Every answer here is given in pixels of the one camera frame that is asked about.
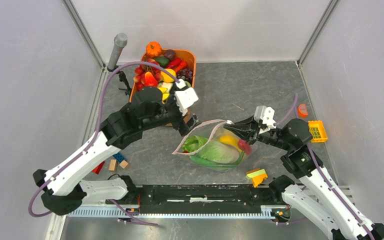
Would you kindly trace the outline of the yellow plastic crate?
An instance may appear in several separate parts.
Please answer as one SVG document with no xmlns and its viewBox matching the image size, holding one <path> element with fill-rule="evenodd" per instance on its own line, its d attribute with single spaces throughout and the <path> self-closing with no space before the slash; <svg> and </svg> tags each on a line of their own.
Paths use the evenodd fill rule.
<svg viewBox="0 0 384 240">
<path fill-rule="evenodd" d="M 312 135 L 312 143 L 325 143 L 328 140 L 327 132 L 321 120 L 308 121 L 308 127 Z"/>
</svg>

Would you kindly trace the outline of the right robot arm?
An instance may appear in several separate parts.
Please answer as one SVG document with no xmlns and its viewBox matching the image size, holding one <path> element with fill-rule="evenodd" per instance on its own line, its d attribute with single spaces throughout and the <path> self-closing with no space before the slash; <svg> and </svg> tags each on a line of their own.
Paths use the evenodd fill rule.
<svg viewBox="0 0 384 240">
<path fill-rule="evenodd" d="M 311 198 L 291 178 L 281 175 L 269 184 L 268 196 L 273 203 L 292 206 L 329 240 L 384 239 L 384 224 L 371 221 L 356 208 L 314 153 L 306 121 L 293 118 L 281 129 L 264 127 L 253 117 L 224 126 L 250 145 L 261 142 L 285 150 L 280 158 L 283 166 L 315 196 Z"/>
</svg>

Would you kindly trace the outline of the clear zip top bag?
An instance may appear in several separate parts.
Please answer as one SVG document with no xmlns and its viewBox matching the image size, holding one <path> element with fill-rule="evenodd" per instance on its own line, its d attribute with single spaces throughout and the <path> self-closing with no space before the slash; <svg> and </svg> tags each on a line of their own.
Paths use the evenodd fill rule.
<svg viewBox="0 0 384 240">
<path fill-rule="evenodd" d="M 233 132 L 225 129 L 228 120 L 201 123 L 183 137 L 172 153 L 214 171 L 228 171 L 240 165 L 256 150 Z"/>
</svg>

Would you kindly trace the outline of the yellow banana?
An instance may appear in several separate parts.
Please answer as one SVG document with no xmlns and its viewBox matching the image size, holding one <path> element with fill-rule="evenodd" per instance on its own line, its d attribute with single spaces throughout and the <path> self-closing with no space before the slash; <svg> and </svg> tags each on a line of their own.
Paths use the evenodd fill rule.
<svg viewBox="0 0 384 240">
<path fill-rule="evenodd" d="M 238 145 L 239 140 L 240 139 L 238 137 L 233 136 L 233 135 L 222 135 L 218 139 L 218 141 L 220 143 L 225 144 L 225 145 L 229 145 L 229 146 L 235 148 L 236 150 L 238 150 L 239 152 L 241 152 L 242 150 Z"/>
<path fill-rule="evenodd" d="M 165 87 L 158 87 L 157 89 L 160 90 L 161 93 L 162 93 L 161 101 L 162 102 L 166 101 L 168 99 L 168 97 L 170 96 L 169 90 L 167 88 L 165 88 Z"/>
</svg>

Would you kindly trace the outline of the dark grape bunch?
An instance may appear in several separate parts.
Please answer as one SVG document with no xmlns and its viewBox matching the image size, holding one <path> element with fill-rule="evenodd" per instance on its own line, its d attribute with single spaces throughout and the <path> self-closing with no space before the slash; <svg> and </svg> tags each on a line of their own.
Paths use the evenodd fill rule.
<svg viewBox="0 0 384 240">
<path fill-rule="evenodd" d="M 184 68 L 177 73 L 178 79 L 183 79 L 186 82 L 192 84 L 194 78 L 194 72 L 189 68 Z"/>
</svg>

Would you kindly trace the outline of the small red block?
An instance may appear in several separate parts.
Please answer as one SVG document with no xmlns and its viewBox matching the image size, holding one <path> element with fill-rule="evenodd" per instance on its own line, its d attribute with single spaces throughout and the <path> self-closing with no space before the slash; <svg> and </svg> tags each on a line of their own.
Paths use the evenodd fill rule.
<svg viewBox="0 0 384 240">
<path fill-rule="evenodd" d="M 99 175 L 100 172 L 101 172 L 101 170 L 102 170 L 102 168 L 103 168 L 103 166 L 104 166 L 104 164 L 105 164 L 104 161 L 101 162 L 99 165 L 97 165 L 97 166 L 92 170 L 92 172 L 93 172 L 94 174 L 96 174 L 96 175 Z"/>
</svg>

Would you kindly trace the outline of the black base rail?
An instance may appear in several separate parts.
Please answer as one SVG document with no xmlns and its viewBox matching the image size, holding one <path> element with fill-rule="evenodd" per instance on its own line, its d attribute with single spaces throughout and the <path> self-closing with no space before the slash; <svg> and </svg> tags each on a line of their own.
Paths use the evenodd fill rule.
<svg viewBox="0 0 384 240">
<path fill-rule="evenodd" d="M 251 184 L 144 184 L 135 185 L 129 176 L 127 194 L 106 204 L 133 205 L 134 214 L 162 214 L 176 217 L 245 217 L 267 216 L 287 222 L 292 216 L 290 205 L 268 186 Z"/>
</svg>

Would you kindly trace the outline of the dark purple onion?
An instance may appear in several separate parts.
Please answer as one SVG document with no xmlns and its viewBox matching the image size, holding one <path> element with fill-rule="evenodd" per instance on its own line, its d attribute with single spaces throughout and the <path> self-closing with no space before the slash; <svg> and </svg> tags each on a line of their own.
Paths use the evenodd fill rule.
<svg viewBox="0 0 384 240">
<path fill-rule="evenodd" d="M 177 54 L 173 49 L 167 49 L 164 52 L 164 57 L 167 58 L 171 62 L 177 58 Z"/>
</svg>

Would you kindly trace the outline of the yellow orange toy block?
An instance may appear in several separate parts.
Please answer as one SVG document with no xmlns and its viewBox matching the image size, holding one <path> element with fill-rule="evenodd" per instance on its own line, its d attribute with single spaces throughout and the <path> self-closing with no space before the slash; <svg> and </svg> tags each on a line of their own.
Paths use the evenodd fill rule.
<svg viewBox="0 0 384 240">
<path fill-rule="evenodd" d="M 256 168 L 246 172 L 245 177 L 250 179 L 254 188 L 257 188 L 269 176 L 263 168 Z"/>
</svg>

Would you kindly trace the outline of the green napa cabbage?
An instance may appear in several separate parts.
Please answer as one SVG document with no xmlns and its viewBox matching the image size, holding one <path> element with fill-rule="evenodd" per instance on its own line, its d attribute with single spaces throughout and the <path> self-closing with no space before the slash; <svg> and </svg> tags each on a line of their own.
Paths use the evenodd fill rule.
<svg viewBox="0 0 384 240">
<path fill-rule="evenodd" d="M 228 164 L 236 161 L 240 155 L 234 147 L 220 143 L 219 137 L 209 140 L 206 137 L 193 135 L 180 146 L 182 153 L 194 153 L 191 156 L 200 157 L 212 162 Z"/>
</svg>

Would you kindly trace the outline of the yellow bell pepper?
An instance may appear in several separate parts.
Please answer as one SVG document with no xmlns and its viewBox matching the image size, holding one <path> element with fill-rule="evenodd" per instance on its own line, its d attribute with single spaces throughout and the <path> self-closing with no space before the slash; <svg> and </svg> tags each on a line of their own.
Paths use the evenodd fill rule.
<svg viewBox="0 0 384 240">
<path fill-rule="evenodd" d="M 173 83 L 177 77 L 175 70 L 170 68 L 165 68 L 165 70 L 169 73 L 167 74 L 165 71 L 160 72 L 161 80 L 165 83 Z"/>
</svg>

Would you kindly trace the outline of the green zucchini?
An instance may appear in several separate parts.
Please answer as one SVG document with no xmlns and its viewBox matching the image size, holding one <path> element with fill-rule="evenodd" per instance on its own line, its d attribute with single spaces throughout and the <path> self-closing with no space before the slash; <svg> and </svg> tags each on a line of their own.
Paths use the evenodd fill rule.
<svg viewBox="0 0 384 240">
<path fill-rule="evenodd" d="M 198 165 L 201 165 L 202 167 L 205 167 L 205 168 L 209 168 L 209 169 L 212 169 L 212 170 L 215 170 L 215 171 L 227 171 L 229 169 L 233 169 L 233 168 L 228 168 L 225 163 L 217 163 L 217 162 L 214 162 L 214 161 L 210 161 L 210 160 L 207 160 L 207 159 L 204 159 L 204 158 L 201 158 L 201 157 L 197 157 L 197 156 L 191 156 L 189 158 L 192 162 L 198 164 Z"/>
</svg>

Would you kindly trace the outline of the orange round cap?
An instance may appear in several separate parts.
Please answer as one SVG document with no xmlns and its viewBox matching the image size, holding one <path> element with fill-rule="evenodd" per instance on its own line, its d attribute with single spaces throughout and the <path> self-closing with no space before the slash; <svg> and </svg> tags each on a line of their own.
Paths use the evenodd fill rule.
<svg viewBox="0 0 384 240">
<path fill-rule="evenodd" d="M 297 108 L 296 108 L 296 114 L 299 118 L 305 119 L 309 116 L 308 108 L 305 103 L 301 103 Z"/>
</svg>

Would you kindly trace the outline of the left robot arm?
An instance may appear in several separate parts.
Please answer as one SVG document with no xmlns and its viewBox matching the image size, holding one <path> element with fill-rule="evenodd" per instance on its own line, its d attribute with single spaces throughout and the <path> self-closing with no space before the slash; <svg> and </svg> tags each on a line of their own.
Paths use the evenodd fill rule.
<svg viewBox="0 0 384 240">
<path fill-rule="evenodd" d="M 181 136 L 188 134 L 198 119 L 193 116 L 185 122 L 184 117 L 198 99 L 192 87 L 175 91 L 165 101 L 156 87 L 145 87 L 134 94 L 131 102 L 110 114 L 72 156 L 53 169 L 38 169 L 33 173 L 44 207 L 63 216 L 82 204 L 106 200 L 133 203 L 137 190 L 130 177 L 90 181 L 85 176 L 104 160 L 140 140 L 144 131 L 171 125 Z"/>
</svg>

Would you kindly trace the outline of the orange mini pumpkin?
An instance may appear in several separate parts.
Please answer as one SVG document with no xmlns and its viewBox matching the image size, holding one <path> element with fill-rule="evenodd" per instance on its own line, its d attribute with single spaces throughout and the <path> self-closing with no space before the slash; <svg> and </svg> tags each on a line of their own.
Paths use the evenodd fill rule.
<svg viewBox="0 0 384 240">
<path fill-rule="evenodd" d="M 149 58 L 155 58 L 160 56 L 163 53 L 163 49 L 159 42 L 152 41 L 149 42 L 145 47 L 145 54 Z"/>
</svg>

